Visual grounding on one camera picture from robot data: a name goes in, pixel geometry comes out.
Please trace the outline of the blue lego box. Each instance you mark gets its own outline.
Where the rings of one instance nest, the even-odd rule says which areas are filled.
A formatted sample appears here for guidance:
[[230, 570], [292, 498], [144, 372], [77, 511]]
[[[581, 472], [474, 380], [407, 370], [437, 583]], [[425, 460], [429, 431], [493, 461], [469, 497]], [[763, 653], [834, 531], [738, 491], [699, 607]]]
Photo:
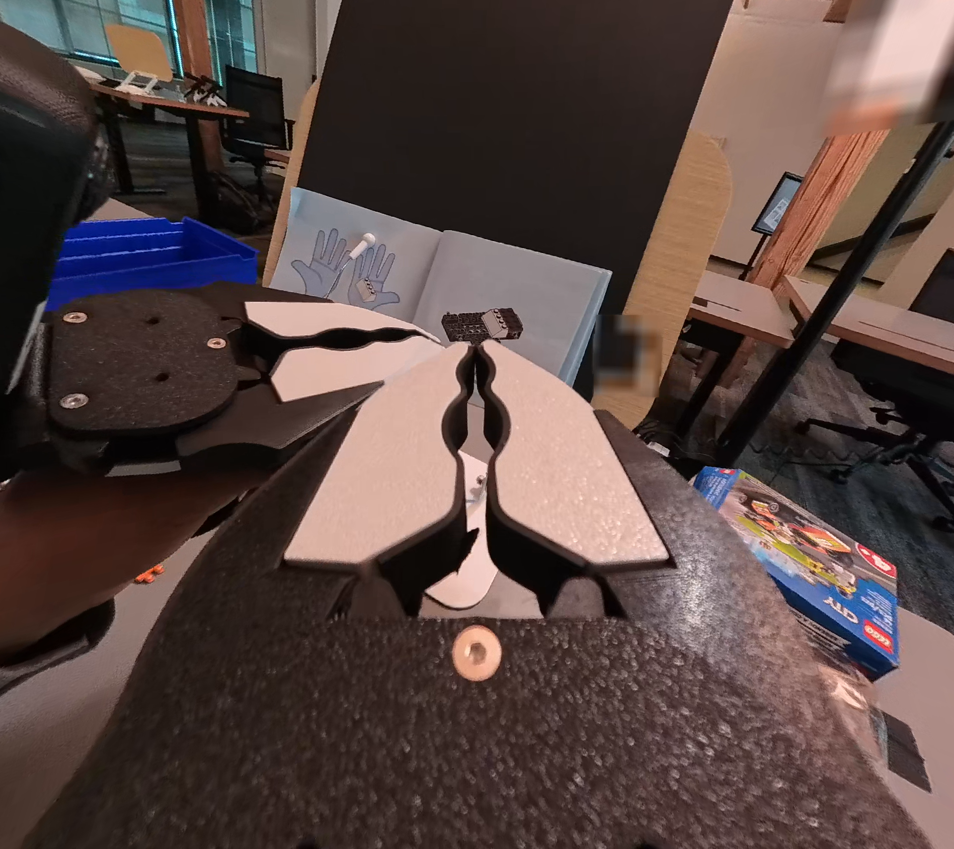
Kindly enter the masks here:
[[693, 487], [733, 526], [817, 646], [871, 680], [899, 666], [894, 564], [745, 471], [705, 466]]

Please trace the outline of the small computer monitor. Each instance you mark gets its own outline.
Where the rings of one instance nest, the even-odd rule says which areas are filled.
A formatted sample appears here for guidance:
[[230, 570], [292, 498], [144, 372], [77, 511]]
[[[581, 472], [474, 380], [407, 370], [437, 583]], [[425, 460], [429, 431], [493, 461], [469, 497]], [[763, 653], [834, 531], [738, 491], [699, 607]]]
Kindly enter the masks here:
[[788, 171], [781, 176], [769, 199], [757, 214], [752, 226], [754, 233], [763, 237], [769, 237], [775, 233], [802, 181], [802, 176]]

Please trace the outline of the black tripod pole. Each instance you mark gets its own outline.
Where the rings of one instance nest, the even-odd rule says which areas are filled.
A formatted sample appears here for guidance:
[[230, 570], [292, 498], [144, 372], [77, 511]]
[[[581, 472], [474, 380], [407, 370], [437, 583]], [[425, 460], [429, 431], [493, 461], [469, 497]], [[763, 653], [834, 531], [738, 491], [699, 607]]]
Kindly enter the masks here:
[[744, 402], [727, 423], [714, 451], [715, 465], [732, 467], [784, 395], [797, 372], [828, 331], [841, 307], [874, 260], [884, 243], [900, 225], [937, 167], [950, 150], [953, 121], [938, 122], [925, 138], [911, 164], [878, 209], [859, 243], [805, 319], [794, 342], [766, 366]]

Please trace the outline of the lego instruction booklet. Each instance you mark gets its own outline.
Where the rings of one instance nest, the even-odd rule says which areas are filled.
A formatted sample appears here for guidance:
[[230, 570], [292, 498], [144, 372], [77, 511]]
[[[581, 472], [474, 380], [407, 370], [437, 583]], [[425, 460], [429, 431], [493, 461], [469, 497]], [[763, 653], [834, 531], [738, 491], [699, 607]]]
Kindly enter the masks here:
[[445, 346], [496, 340], [572, 384], [611, 276], [294, 187], [268, 285], [407, 321]]

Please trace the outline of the black office chair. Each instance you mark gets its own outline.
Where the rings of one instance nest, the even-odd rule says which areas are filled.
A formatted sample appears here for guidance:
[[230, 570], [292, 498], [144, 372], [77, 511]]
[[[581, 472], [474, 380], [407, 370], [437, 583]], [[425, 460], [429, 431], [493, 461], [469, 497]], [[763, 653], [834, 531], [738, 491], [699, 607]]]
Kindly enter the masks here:
[[[943, 253], [916, 295], [913, 309], [906, 311], [952, 324], [952, 256], [951, 249]], [[945, 511], [933, 520], [933, 525], [951, 533], [952, 469], [944, 466], [938, 448], [953, 441], [952, 376], [876, 353], [848, 340], [839, 339], [830, 358], [836, 368], [849, 374], [870, 398], [889, 403], [889, 407], [871, 408], [878, 423], [899, 424], [904, 430], [895, 433], [809, 418], [798, 423], [795, 432], [804, 435], [817, 426], [875, 447], [853, 464], [831, 470], [830, 478], [840, 484], [845, 484], [867, 465], [907, 465]]]
[[263, 182], [266, 151], [290, 151], [293, 146], [294, 121], [284, 115], [282, 80], [231, 65], [225, 66], [224, 79], [226, 103], [248, 116], [221, 121], [222, 147], [230, 162], [253, 168], [257, 197], [270, 202]]

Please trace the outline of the clear plastic bag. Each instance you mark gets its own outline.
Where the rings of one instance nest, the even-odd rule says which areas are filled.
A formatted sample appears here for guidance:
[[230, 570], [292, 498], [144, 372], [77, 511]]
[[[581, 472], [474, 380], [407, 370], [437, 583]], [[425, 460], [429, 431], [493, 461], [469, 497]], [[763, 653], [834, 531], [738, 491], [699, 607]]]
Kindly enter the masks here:
[[876, 768], [924, 793], [934, 792], [925, 759], [907, 723], [881, 709], [874, 684], [853, 665], [821, 659], [817, 670], [826, 694], [850, 736]]

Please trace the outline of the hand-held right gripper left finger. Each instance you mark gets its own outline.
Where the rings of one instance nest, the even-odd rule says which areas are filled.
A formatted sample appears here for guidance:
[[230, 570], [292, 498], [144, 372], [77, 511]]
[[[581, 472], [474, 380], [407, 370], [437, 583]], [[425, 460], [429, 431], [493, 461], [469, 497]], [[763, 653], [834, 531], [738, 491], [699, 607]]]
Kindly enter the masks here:
[[283, 558], [321, 570], [443, 579], [469, 546], [464, 466], [475, 349], [454, 344], [357, 411]]

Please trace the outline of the blue plastic bin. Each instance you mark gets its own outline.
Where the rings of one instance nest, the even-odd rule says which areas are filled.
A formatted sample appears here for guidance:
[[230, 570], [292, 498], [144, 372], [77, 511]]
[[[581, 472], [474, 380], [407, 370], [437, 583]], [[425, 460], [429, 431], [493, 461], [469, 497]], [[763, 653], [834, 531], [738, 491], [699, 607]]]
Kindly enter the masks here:
[[46, 308], [94, 294], [256, 280], [252, 247], [194, 219], [86, 221], [66, 234]]

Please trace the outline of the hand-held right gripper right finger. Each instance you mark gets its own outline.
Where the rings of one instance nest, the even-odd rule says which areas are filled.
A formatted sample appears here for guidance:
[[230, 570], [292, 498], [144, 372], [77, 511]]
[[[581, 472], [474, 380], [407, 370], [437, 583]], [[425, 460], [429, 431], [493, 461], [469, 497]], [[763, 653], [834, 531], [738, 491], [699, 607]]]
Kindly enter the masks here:
[[669, 551], [590, 403], [498, 342], [481, 345], [487, 519], [584, 570], [664, 565]]

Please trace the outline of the white book stand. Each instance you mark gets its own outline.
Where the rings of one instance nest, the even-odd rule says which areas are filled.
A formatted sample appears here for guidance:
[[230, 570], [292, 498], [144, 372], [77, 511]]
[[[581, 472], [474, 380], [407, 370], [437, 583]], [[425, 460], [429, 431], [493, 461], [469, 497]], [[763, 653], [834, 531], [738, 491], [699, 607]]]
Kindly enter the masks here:
[[[635, 281], [732, 0], [342, 0], [298, 186]], [[606, 575], [487, 519], [548, 616]]]

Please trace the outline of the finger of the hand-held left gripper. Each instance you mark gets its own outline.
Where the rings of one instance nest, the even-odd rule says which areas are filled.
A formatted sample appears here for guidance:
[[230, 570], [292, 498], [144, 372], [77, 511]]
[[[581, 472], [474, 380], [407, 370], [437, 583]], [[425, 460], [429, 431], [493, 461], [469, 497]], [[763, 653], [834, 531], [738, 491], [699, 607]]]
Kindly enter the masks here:
[[282, 403], [384, 382], [445, 352], [428, 339], [374, 341], [354, 349], [305, 347], [285, 352], [273, 368], [273, 390]]
[[246, 301], [247, 338], [260, 354], [318, 347], [339, 351], [406, 340], [444, 345], [412, 323], [336, 302]]

